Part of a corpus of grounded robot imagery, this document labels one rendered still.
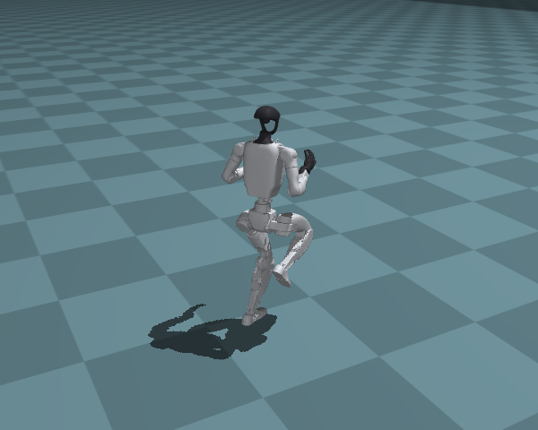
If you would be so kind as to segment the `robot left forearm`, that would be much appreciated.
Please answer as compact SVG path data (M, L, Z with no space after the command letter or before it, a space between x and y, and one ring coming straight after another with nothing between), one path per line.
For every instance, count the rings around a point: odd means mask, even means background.
M241 178L244 177L244 167L237 168L234 173L237 176L237 180L240 180Z

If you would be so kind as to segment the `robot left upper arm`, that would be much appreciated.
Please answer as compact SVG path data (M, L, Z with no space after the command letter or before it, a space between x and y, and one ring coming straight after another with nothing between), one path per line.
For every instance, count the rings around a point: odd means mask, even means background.
M222 179L228 184L233 184L237 180L234 172L243 160L245 144L246 142L237 143L232 149L226 168L221 175Z

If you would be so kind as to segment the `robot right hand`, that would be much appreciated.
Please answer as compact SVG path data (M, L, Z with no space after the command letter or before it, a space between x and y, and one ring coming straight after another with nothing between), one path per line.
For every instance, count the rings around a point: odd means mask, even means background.
M304 166L300 167L299 174L302 174L305 169L307 170L308 174L310 174L310 170L312 170L316 164L315 157L311 150L304 150L304 153L306 160L304 161Z

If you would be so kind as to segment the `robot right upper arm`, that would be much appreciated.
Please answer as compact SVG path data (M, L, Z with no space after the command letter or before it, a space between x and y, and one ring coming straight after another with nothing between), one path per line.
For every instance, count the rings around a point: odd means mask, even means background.
M279 146L279 157L285 164L286 176L289 182L287 192L290 197L300 196L299 192L299 169L298 154L288 147Z

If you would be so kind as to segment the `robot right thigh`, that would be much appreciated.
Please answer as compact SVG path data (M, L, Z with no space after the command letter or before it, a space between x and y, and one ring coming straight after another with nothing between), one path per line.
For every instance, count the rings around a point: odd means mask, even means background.
M275 235L289 237L291 232L296 232L296 237L302 237L307 230L311 229L308 221L296 213L283 213L277 216L276 220L270 221L269 226Z

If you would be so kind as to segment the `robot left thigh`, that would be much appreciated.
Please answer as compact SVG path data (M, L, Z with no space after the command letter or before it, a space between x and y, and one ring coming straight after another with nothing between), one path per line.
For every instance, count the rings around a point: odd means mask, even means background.
M248 212L249 210L243 211L236 222L236 226L239 230L247 232L247 237L260 253L258 259L258 268L261 271L271 271L274 267L274 259L272 256L272 249L267 233L262 233L255 231L248 226Z

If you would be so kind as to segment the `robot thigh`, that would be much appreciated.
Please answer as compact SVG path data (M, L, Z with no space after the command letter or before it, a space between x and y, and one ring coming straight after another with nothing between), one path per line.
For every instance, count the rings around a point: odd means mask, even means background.
M239 230L247 232L247 237L260 253L258 259L258 268L261 271L271 271L274 267L274 259L272 256L272 249L267 233L262 233L255 231L248 226L248 212L249 210L243 211L236 222L236 226Z
M283 213L277 216L276 220L270 221L269 226L275 235L289 237L291 232L296 232L296 237L302 237L307 230L311 229L308 221L296 213Z

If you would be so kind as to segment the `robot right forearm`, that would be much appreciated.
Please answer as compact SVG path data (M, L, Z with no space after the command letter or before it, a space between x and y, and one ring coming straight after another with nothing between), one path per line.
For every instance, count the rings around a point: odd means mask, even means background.
M306 184L308 183L308 172L305 171L302 174L299 174L299 192L304 194L306 190Z

